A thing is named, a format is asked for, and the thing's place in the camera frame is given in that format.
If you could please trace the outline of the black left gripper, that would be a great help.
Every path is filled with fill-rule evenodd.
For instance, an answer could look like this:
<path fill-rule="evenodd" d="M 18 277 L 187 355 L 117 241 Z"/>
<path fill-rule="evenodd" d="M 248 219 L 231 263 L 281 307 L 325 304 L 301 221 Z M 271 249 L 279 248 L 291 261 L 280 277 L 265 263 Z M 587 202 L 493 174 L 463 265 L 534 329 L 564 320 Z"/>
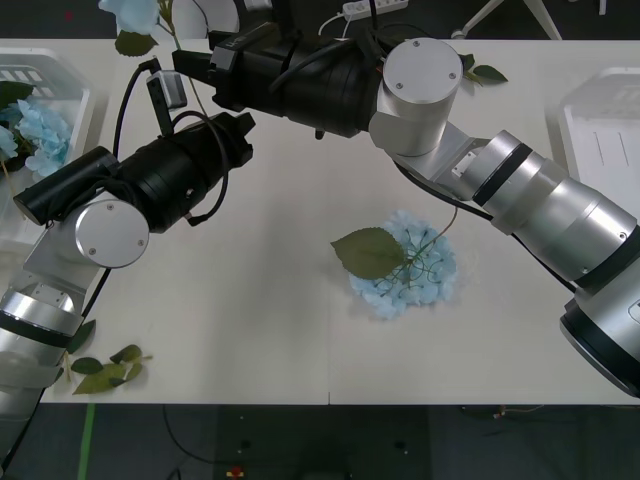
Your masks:
<path fill-rule="evenodd" d="M 244 166 L 253 158 L 253 146 L 247 135 L 256 123 L 250 113 L 236 116 L 220 113 L 209 120 L 216 133 L 212 133 L 203 121 L 194 122 L 185 129 L 189 133 L 188 147 L 198 160 L 204 161 L 208 173 L 222 172 L 223 153 L 230 170 Z"/>

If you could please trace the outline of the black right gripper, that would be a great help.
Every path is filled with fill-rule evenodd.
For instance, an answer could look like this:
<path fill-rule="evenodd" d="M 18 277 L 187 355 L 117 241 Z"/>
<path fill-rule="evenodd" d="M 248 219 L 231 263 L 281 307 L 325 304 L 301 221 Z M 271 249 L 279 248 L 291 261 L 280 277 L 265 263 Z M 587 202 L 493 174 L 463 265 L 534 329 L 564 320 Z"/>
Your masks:
<path fill-rule="evenodd" d="M 213 86 L 213 101 L 224 109 L 283 113 L 269 86 L 288 66 L 295 43 L 282 37 L 276 23 L 256 23 L 237 33 L 212 31 L 209 46 L 212 55 L 175 50 L 174 70 Z"/>

